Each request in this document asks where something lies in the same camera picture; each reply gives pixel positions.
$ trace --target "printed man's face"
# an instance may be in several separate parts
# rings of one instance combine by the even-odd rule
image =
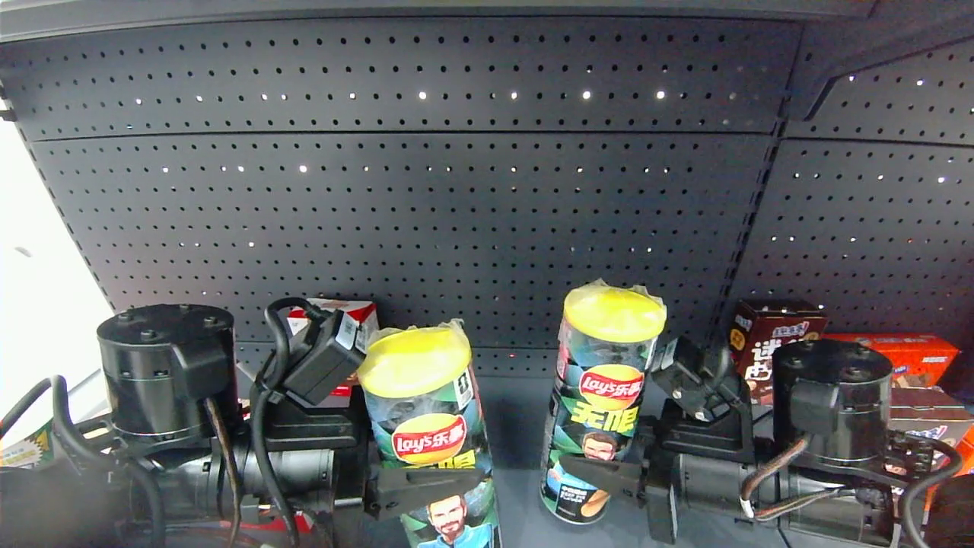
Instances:
[[[430,505],[430,524],[443,536],[456,536],[464,529],[467,506],[459,495]]]
[[[597,458],[599,460],[612,460],[616,456],[616,446],[608,442],[600,442],[591,438],[585,440],[581,450],[585,453],[585,458]]]

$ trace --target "red box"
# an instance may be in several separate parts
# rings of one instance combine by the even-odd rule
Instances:
[[[933,386],[958,350],[929,333],[826,333],[825,338],[858,342],[893,363],[893,386]]]
[[[974,429],[971,429],[974,416],[967,412],[961,402],[937,388],[894,387],[890,397],[889,415],[890,429],[937,439],[955,447],[964,459],[958,475],[974,473]],[[947,461],[947,457],[938,451],[934,452],[934,456],[934,469],[940,468]],[[895,469],[890,471],[902,473]],[[927,496],[927,510],[933,500],[934,491],[932,489]],[[893,489],[896,497],[901,493],[901,489]]]
[[[728,344],[737,372],[751,390],[752,404],[773,403],[774,351],[796,340],[821,338],[827,323],[822,311],[806,300],[743,299],[737,303]]]
[[[974,474],[974,429],[971,429],[967,433],[967,436],[957,444],[957,452],[964,459],[964,463],[960,467],[960,472],[957,472],[957,475]]]

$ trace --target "white wall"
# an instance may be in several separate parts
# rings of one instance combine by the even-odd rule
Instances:
[[[73,389],[100,372],[94,332],[111,315],[17,129],[0,122],[0,413],[46,376],[62,374]],[[72,392],[72,417],[83,418],[103,400],[98,377]],[[3,445],[50,417],[47,396]]]

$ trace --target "perforated metal panel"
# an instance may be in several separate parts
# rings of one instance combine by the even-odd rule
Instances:
[[[768,137],[126,137],[32,146],[114,306],[261,309],[325,291],[392,325],[468,320],[479,346],[550,347],[564,293],[606,276],[665,294],[704,336]]]
[[[974,340],[974,150],[786,140],[733,295],[821,303],[830,330]]]
[[[759,132],[798,27],[639,19],[290,20],[3,47],[28,139],[212,132]]]
[[[974,40],[844,76],[787,135],[974,145]]]

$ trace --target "yellow lid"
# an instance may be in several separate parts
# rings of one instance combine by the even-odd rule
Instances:
[[[642,342],[662,333],[666,306],[643,286],[625,290],[597,280],[568,293],[565,319],[573,328],[598,339]]]
[[[459,320],[435,328],[382,330],[358,368],[362,388],[380,398],[412,398],[453,382],[470,365]]]

